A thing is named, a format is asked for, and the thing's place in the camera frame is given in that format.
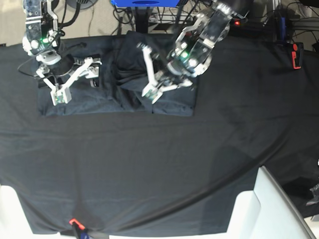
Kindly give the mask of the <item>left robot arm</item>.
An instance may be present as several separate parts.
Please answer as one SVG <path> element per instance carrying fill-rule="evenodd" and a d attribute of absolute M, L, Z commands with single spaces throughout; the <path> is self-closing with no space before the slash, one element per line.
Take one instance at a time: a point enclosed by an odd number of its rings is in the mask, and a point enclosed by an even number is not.
<path fill-rule="evenodd" d="M 146 65 L 148 83 L 142 97 L 154 104 L 165 92 L 192 86 L 193 78 L 202 75 L 212 61 L 212 50 L 230 30 L 231 21 L 245 15 L 240 10 L 246 0 L 214 0 L 211 6 L 195 16 L 192 25 L 184 27 L 167 56 L 154 47 L 139 43 Z"/>

